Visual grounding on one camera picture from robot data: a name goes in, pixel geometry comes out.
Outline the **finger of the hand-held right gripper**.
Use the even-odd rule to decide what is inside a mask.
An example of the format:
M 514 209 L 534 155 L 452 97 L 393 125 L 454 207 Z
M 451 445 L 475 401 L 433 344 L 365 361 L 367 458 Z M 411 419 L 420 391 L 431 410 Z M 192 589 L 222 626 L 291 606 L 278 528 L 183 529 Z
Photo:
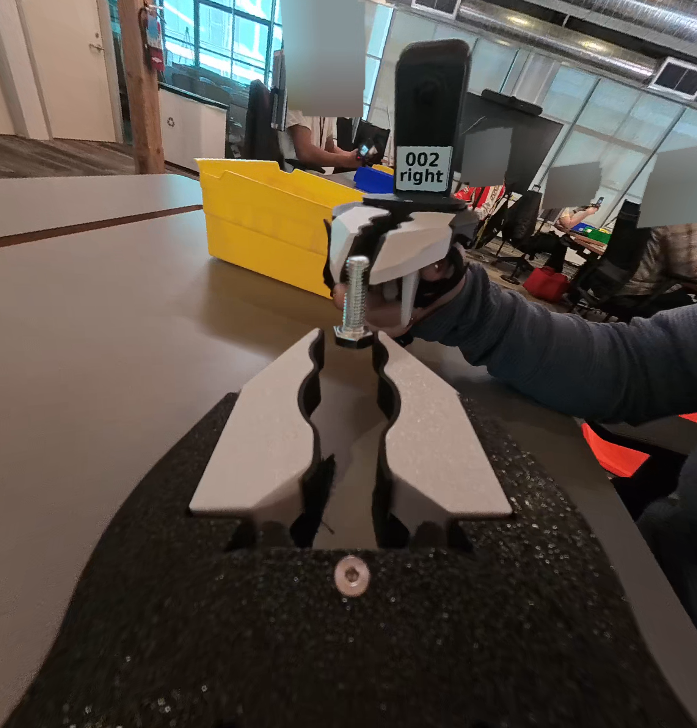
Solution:
M 387 209 L 365 204 L 334 207 L 333 219 L 327 223 L 327 284 L 347 282 L 345 262 L 352 256 L 364 256 L 370 263 L 370 284 L 382 285 L 372 270 L 392 229 L 394 219 Z
M 370 285 L 412 275 L 444 259 L 451 245 L 451 213 L 413 213 L 382 237 L 370 269 Z

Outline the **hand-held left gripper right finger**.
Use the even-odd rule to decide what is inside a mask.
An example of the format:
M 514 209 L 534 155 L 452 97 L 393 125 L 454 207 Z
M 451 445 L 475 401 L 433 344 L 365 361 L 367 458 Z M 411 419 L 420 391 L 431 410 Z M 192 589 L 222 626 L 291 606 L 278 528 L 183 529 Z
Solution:
M 379 446 L 386 514 L 408 531 L 425 523 L 508 519 L 509 500 L 458 392 L 385 333 L 372 356 L 388 419 Z

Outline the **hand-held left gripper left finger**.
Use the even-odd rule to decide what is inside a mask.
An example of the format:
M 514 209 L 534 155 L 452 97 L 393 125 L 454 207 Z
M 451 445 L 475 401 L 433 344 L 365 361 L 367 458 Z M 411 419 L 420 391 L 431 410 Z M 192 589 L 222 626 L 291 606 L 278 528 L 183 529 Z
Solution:
M 322 458 L 311 416 L 324 364 L 325 334 L 315 328 L 242 387 L 190 514 L 292 526 L 307 512 L 306 485 Z

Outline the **silver hex bolt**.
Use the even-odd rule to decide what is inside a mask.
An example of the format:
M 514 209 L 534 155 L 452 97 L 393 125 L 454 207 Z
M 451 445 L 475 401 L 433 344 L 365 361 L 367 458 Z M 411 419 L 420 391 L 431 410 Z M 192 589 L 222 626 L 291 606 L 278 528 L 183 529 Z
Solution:
M 343 317 L 333 328 L 339 347 L 361 350 L 372 344 L 373 334 L 366 324 L 366 297 L 370 260 L 366 256 L 350 256 L 345 262 L 347 284 L 344 293 Z

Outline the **person's right forearm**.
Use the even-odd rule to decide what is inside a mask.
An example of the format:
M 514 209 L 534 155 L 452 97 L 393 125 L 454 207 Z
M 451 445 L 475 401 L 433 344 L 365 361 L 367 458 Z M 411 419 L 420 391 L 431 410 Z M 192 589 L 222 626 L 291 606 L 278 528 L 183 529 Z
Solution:
M 460 292 L 411 332 L 568 416 L 638 425 L 697 413 L 697 304 L 595 323 L 550 312 L 471 265 Z

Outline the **person's right hand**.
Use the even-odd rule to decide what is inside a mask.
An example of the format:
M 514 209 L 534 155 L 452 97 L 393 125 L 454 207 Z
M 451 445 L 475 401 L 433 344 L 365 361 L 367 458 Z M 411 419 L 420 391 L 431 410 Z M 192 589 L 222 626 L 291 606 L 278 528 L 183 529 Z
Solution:
M 461 292 L 467 267 L 462 255 L 451 250 L 443 260 L 408 277 L 371 286 L 368 272 L 366 324 L 372 334 L 384 332 L 395 341 L 411 340 L 414 325 Z M 333 288 L 333 300 L 342 310 L 347 282 Z

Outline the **small blue plastic bin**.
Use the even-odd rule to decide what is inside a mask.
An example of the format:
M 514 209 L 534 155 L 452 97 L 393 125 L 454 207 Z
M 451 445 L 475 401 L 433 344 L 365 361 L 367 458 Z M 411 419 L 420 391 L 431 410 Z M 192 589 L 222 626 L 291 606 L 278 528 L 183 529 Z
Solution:
M 353 174 L 354 188 L 369 195 L 392 195 L 394 193 L 393 170 L 387 172 L 380 166 L 364 166 Z

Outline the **yellow plastic bin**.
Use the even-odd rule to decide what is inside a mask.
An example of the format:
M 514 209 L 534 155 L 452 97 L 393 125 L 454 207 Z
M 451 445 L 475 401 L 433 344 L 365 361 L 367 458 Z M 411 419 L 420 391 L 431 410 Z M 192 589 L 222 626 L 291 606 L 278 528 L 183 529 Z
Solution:
M 209 254 L 329 298 L 325 220 L 363 193 L 275 161 L 197 159 Z

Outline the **black display screen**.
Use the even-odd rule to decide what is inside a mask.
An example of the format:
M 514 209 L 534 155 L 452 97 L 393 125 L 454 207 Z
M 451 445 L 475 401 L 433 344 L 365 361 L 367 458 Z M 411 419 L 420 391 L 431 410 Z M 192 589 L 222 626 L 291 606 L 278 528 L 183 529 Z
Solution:
M 463 184 L 524 193 L 562 123 L 544 119 L 539 105 L 484 89 L 465 94 L 458 129 L 452 170 Z

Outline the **black office chair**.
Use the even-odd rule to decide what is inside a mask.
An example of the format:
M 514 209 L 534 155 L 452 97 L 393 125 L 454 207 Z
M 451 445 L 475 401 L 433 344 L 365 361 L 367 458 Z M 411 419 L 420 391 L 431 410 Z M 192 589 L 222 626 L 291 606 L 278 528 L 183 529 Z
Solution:
M 617 298 L 638 269 L 651 236 L 649 228 L 637 225 L 640 207 L 638 203 L 624 201 L 603 254 L 586 262 L 572 278 L 569 312 L 584 307 L 606 314 L 606 320 L 615 317 L 627 323 L 632 319 L 633 307 L 618 303 Z
M 286 118 L 285 89 L 269 89 L 260 80 L 252 81 L 246 108 L 243 158 L 276 162 L 282 171 L 286 171 L 279 140 Z

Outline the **red bag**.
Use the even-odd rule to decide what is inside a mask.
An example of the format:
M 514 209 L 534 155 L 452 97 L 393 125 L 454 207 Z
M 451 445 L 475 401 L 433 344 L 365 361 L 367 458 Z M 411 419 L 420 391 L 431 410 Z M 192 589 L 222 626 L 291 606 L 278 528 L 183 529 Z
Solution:
M 534 268 L 523 283 L 531 296 L 551 304 L 558 304 L 570 285 L 570 279 L 552 267 Z

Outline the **orange object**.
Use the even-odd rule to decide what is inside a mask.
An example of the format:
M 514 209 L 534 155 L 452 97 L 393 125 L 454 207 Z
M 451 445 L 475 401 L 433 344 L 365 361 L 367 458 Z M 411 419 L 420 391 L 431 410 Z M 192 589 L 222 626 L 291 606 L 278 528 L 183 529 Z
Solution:
M 633 426 L 581 421 L 581 432 L 600 465 L 630 478 L 643 466 L 678 469 L 697 447 L 697 413 Z

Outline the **white recycling cabinet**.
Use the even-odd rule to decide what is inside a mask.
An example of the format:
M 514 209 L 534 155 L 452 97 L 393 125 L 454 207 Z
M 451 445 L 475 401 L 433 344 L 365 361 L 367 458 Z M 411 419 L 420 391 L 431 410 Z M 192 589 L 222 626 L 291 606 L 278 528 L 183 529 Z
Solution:
M 229 106 L 180 88 L 159 85 L 166 162 L 198 172 L 198 159 L 227 159 Z

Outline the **person's leg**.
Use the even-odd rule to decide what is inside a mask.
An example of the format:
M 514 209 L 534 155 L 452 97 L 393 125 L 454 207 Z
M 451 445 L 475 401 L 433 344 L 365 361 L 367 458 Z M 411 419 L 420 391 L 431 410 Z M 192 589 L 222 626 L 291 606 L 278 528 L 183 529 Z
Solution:
M 697 448 L 675 490 L 649 505 L 637 527 L 697 629 Z

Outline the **white door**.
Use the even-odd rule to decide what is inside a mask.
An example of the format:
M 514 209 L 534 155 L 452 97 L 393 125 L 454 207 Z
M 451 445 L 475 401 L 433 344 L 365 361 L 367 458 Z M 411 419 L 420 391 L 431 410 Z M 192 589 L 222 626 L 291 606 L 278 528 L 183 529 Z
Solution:
M 18 2 L 51 138 L 123 141 L 107 2 Z

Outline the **silver air duct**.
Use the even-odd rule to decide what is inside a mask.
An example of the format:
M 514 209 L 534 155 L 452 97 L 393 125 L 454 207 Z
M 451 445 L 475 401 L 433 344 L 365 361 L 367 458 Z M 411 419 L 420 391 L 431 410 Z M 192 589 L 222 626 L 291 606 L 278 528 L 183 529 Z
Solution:
M 456 20 L 634 85 L 668 59 L 697 68 L 693 1 L 469 1 Z

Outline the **wooden post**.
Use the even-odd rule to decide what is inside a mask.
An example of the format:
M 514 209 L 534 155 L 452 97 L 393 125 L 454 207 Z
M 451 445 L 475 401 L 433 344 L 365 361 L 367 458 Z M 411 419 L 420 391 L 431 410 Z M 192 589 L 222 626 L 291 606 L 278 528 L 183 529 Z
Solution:
M 158 76 L 147 60 L 145 18 L 148 3 L 118 1 L 135 169 L 138 174 L 165 173 Z

